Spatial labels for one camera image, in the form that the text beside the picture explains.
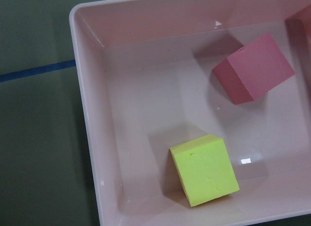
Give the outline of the yellow foam block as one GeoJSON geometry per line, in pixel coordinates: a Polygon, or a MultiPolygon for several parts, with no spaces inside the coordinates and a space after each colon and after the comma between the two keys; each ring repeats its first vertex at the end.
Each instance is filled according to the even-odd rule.
{"type": "Polygon", "coordinates": [[[208,134],[170,152],[191,207],[240,190],[222,138],[208,134]]]}

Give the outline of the red foam block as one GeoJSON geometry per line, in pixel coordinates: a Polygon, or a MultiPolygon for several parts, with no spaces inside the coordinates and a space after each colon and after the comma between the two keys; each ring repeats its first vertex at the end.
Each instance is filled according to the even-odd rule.
{"type": "Polygon", "coordinates": [[[295,75],[270,33],[240,48],[212,71],[235,105],[255,101],[295,75]]]}

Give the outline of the purple foam block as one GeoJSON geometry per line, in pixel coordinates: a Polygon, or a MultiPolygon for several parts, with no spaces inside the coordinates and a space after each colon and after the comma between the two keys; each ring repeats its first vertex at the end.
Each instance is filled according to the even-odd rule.
{"type": "Polygon", "coordinates": [[[286,19],[294,63],[301,72],[308,92],[311,91],[311,6],[286,19]]]}

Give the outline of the pink plastic bin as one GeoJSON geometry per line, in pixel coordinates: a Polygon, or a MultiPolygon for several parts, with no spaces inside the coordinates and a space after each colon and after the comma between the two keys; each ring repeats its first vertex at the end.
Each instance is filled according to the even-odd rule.
{"type": "Polygon", "coordinates": [[[286,19],[311,0],[105,0],[69,15],[100,224],[245,226],[311,211],[311,92],[286,19]],[[235,105],[212,73],[269,32],[295,75],[235,105]],[[191,207],[169,148],[224,139],[240,190],[191,207]]]}

